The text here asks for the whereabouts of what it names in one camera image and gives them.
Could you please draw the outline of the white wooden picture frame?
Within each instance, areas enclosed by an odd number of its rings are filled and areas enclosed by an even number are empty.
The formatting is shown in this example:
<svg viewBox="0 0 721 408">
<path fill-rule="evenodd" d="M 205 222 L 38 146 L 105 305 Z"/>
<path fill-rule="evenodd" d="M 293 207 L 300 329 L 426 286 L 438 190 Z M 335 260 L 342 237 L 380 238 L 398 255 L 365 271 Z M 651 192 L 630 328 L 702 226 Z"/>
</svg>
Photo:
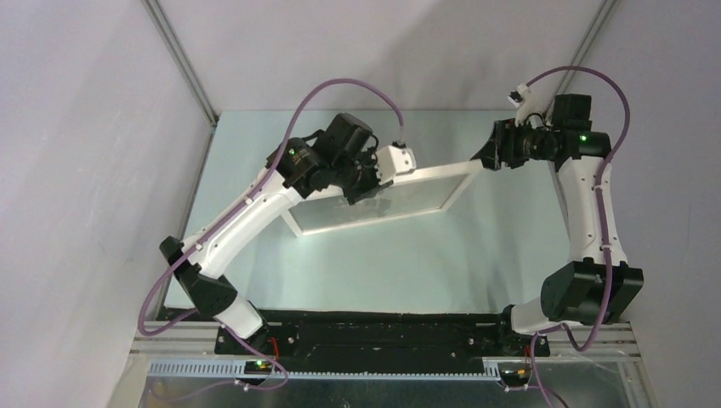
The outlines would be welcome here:
<svg viewBox="0 0 721 408">
<path fill-rule="evenodd" d="M 458 197 L 469 187 L 471 182 L 476 178 L 476 176 L 480 173 L 482 170 L 482 166 L 480 161 L 462 161 L 462 162 L 456 162 L 452 164 L 445 164 L 441 166 L 435 166 L 435 167 L 425 167 L 415 170 L 413 173 L 400 175 L 398 176 L 393 184 L 404 184 L 405 182 L 409 181 L 415 181 L 420 179 L 435 179 L 435 178 L 443 178 L 447 176 L 452 176 L 455 174 L 465 174 L 467 176 L 466 179 L 464 179 L 463 183 L 459 186 L 459 188 L 451 195 L 451 198 L 448 199 L 446 204 L 440 209 L 432 212 L 426 212 L 423 214 L 419 214 L 417 216 L 404 216 L 400 218 L 393 218 L 389 221 L 376 221 L 372 222 L 370 224 L 362 225 L 362 226 L 350 226 L 350 227 L 344 227 L 339 229 L 330 229 L 325 231 L 316 231 L 315 233 L 302 233 L 300 231 L 299 227 L 295 224 L 295 222 L 289 217 L 289 211 L 284 212 L 281 215 L 281 219 L 286 223 L 286 225 L 289 227 L 289 229 L 293 232 L 293 234 L 297 237 L 303 237 L 308 235 L 314 235 L 314 234 L 321 234 L 321 233 L 329 233 L 333 231 L 338 230 L 346 230 L 346 229 L 352 229 L 352 228 L 359 228 L 359 227 L 366 227 L 374 224 L 380 224 L 384 222 L 390 222 L 390 221 L 397 221 L 404 218 L 415 218 L 423 215 L 429 215 L 432 213 L 442 213 L 446 211 L 448 208 L 452 206 L 452 204 L 458 199 Z M 308 200 L 315 200 L 318 198 L 326 197 L 326 196 L 343 196 L 342 191 L 335 186 L 332 186 L 326 190 L 323 190 L 321 192 L 315 192 L 313 193 Z"/>
</svg>

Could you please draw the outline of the black and white photo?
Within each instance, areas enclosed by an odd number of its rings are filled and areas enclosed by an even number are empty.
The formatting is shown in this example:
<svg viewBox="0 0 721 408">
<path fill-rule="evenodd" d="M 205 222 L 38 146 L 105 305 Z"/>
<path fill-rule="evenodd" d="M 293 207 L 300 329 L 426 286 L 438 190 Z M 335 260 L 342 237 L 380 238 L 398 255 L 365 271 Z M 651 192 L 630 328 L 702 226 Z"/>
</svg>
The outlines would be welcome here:
<svg viewBox="0 0 721 408">
<path fill-rule="evenodd" d="M 393 184 L 371 198 L 350 205 L 344 196 L 308 200 L 291 208 L 289 217 L 302 233 L 315 233 L 440 210 L 467 176 L 455 174 Z"/>
</svg>

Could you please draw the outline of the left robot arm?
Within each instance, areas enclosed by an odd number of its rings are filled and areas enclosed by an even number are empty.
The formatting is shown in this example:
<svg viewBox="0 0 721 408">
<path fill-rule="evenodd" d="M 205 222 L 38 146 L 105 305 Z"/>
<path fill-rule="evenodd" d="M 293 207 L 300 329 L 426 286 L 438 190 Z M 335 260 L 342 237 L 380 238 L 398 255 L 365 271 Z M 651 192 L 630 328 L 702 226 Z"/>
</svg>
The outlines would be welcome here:
<svg viewBox="0 0 721 408">
<path fill-rule="evenodd" d="M 363 121 L 337 114 L 325 129 L 292 136 L 290 123 L 258 177 L 209 225 L 184 239 L 167 237 L 160 251 L 195 311 L 220 323 L 249 354 L 265 350 L 267 320 L 244 298 L 224 272 L 240 251 L 276 218 L 313 193 L 330 187 L 354 205 L 394 182 L 398 145 L 380 146 Z"/>
</svg>

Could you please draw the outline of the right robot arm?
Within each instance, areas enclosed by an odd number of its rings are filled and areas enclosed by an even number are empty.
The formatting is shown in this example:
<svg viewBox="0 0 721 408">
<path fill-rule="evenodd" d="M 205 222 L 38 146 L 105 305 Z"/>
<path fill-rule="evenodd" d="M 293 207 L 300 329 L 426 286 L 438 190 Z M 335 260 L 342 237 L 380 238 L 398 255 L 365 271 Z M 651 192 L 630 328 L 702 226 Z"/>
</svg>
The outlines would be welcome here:
<svg viewBox="0 0 721 408">
<path fill-rule="evenodd" d="M 510 322 L 494 333 L 497 349 L 516 355 L 529 336 L 562 324 L 614 324 L 640 292 L 643 271 L 630 266 L 616 230 L 610 196 L 610 137 L 592 129 L 592 99 L 555 97 L 556 111 L 540 125 L 529 91 L 513 91 L 513 119 L 494 122 L 489 140 L 474 155 L 483 168 L 514 169 L 548 162 L 565 206 L 569 262 L 542 283 L 539 297 L 508 307 Z"/>
</svg>

